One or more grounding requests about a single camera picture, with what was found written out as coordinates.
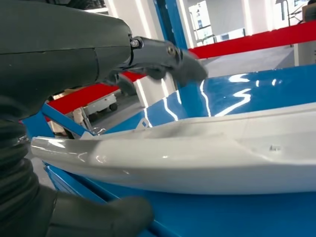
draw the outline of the metal bolt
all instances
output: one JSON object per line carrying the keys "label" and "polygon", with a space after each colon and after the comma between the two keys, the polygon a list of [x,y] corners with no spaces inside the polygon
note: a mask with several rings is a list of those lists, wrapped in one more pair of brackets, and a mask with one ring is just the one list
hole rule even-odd
{"label": "metal bolt", "polygon": [[134,39],[134,40],[132,40],[132,41],[130,42],[130,45],[131,45],[132,47],[133,47],[133,48],[135,48],[135,47],[139,47],[139,46],[140,46],[140,42],[139,42],[138,40],[137,40],[137,39]]}
{"label": "metal bolt", "polygon": [[170,56],[176,56],[176,49],[174,47],[169,46],[168,48],[167,48],[167,52]]}

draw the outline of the white plastic part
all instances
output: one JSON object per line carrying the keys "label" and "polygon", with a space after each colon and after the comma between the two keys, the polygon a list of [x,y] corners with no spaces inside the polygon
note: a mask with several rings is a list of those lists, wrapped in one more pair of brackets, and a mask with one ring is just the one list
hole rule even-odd
{"label": "white plastic part", "polygon": [[35,156],[127,187],[186,194],[316,191],[316,103],[93,137],[34,138]]}
{"label": "white plastic part", "polygon": [[139,130],[145,130],[146,128],[151,127],[149,125],[149,121],[146,118],[142,118],[138,125],[136,127],[135,131],[139,131]]}
{"label": "white plastic part", "polygon": [[96,112],[102,111],[108,108],[109,106],[116,103],[116,97],[115,94],[110,94],[103,96],[100,99],[93,101],[85,107],[84,107],[86,115],[91,115]]}

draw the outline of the blue table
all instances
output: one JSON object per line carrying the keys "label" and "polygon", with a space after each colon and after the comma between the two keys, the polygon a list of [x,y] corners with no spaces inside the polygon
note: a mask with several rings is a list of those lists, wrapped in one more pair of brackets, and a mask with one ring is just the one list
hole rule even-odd
{"label": "blue table", "polygon": [[[202,85],[189,84],[108,132],[134,129],[144,117],[156,126],[185,118],[223,116],[316,102],[315,72],[316,66],[311,65],[213,78],[205,80]],[[316,193],[179,195],[110,185],[66,174],[50,166],[47,170],[51,177],[54,176],[53,181],[58,189],[70,189],[68,192],[75,193],[80,190],[76,194],[96,201],[130,195],[146,197],[154,207],[156,218],[149,231],[143,236],[316,236]]]}

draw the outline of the red railing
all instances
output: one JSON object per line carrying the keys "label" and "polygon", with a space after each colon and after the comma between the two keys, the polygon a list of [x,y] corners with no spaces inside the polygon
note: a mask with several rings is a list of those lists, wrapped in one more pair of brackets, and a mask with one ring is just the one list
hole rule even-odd
{"label": "red railing", "polygon": [[[192,48],[189,49],[189,51],[202,59],[313,40],[316,40],[316,21]],[[136,81],[137,79],[144,76],[133,73],[124,73],[124,75],[130,78],[131,81]],[[61,113],[66,114],[110,94],[117,89],[118,87],[115,86],[96,84],[75,91],[60,99],[51,101],[48,104]]]}

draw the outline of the gray floor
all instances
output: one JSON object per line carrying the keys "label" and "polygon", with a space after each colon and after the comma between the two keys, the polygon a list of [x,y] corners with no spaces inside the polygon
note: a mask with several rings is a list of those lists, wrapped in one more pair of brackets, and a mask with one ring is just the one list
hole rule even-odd
{"label": "gray floor", "polygon": [[[210,58],[203,60],[202,64],[209,70],[209,77],[218,77],[293,67],[294,57],[293,48],[287,46]],[[137,96],[125,97],[118,94],[117,100],[117,111],[101,112],[96,121],[92,122],[94,131],[108,130],[143,110]],[[41,184],[54,188],[40,159],[34,158],[32,154],[28,157],[32,160],[34,171]]]}
{"label": "gray floor", "polygon": [[43,162],[37,157],[34,157],[31,151],[26,156],[26,159],[30,159],[34,172],[38,175],[38,181],[40,184],[55,189],[51,179],[48,177],[48,173],[44,169]]}
{"label": "gray floor", "polygon": [[283,46],[225,55],[216,58],[204,65],[209,72],[208,76],[213,78],[275,68],[293,67],[294,57],[293,48]]}

